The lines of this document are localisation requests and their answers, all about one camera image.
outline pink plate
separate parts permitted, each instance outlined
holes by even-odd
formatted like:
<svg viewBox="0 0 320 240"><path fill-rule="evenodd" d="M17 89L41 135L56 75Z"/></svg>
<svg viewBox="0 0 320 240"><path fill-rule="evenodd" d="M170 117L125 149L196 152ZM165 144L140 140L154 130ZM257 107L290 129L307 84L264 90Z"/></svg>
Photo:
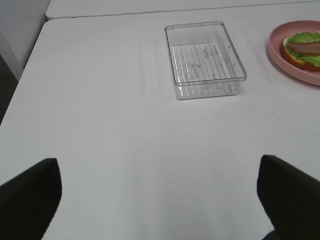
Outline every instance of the pink plate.
<svg viewBox="0 0 320 240"><path fill-rule="evenodd" d="M320 72L301 70L284 60L280 55L280 46L286 36L296 33L320 31L320 21L291 21L276 27L269 36L268 50L273 61L286 73L309 84L320 86Z"/></svg>

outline white wall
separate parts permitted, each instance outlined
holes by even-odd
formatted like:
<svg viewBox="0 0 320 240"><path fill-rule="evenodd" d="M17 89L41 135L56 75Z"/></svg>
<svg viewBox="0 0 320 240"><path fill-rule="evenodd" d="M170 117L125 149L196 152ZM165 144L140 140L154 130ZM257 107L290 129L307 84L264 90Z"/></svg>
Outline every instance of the white wall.
<svg viewBox="0 0 320 240"><path fill-rule="evenodd" d="M46 22L45 12L49 2L0 0L0 54L16 77L21 75L19 71L25 67Z"/></svg>

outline gray floor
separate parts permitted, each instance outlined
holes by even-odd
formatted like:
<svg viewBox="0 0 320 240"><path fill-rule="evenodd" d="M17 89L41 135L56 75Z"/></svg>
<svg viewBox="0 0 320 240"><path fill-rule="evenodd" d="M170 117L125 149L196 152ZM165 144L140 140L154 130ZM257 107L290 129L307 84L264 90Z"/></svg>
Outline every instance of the gray floor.
<svg viewBox="0 0 320 240"><path fill-rule="evenodd" d="M18 82L0 55L0 125Z"/></svg>

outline transparent plastic tray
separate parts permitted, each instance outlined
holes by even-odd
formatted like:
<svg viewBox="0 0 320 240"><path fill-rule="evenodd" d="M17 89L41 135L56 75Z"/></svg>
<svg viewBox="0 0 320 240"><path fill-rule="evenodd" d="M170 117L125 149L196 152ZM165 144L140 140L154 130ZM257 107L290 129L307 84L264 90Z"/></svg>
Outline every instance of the transparent plastic tray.
<svg viewBox="0 0 320 240"><path fill-rule="evenodd" d="M247 78L221 21L165 27L177 99L235 95Z"/></svg>

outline sandwich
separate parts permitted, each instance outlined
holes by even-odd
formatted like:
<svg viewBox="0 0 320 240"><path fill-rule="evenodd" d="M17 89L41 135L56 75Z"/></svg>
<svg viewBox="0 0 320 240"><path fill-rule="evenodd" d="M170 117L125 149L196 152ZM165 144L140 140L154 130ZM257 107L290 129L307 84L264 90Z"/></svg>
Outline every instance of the sandwich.
<svg viewBox="0 0 320 240"><path fill-rule="evenodd" d="M286 36L280 47L283 59L307 71L320 72L320 32Z"/></svg>

